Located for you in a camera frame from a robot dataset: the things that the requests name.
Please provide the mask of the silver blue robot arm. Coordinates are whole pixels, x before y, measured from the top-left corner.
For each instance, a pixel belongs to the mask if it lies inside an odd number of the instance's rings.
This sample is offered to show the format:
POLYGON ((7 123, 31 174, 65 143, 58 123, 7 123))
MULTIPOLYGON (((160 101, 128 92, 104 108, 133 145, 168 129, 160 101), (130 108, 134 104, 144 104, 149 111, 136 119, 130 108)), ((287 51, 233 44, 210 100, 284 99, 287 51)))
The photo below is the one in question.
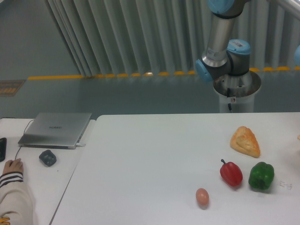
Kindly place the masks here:
POLYGON ((197 74, 223 88, 260 85, 251 66, 300 64, 300 3, 297 0, 209 0, 207 46, 197 74))

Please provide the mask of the cream striped sleeve forearm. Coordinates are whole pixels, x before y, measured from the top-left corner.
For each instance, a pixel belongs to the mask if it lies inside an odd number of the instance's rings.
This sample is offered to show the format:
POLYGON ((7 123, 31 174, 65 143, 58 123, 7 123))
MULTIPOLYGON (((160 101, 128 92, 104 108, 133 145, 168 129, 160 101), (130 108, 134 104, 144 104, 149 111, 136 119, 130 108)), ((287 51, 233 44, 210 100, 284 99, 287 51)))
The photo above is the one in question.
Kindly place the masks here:
POLYGON ((33 203, 21 172, 9 172, 0 177, 0 223, 33 224, 33 203))

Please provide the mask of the person's hand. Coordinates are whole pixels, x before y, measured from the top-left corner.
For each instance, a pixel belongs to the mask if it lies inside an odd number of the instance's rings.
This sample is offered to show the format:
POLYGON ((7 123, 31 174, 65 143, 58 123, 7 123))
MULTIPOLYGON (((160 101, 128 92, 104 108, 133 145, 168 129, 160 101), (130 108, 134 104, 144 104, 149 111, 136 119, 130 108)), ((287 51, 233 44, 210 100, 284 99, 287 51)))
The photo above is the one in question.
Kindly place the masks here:
POLYGON ((20 158, 18 158, 15 160, 8 160, 4 165, 2 174, 23 173, 23 171, 24 171, 23 162, 20 158))

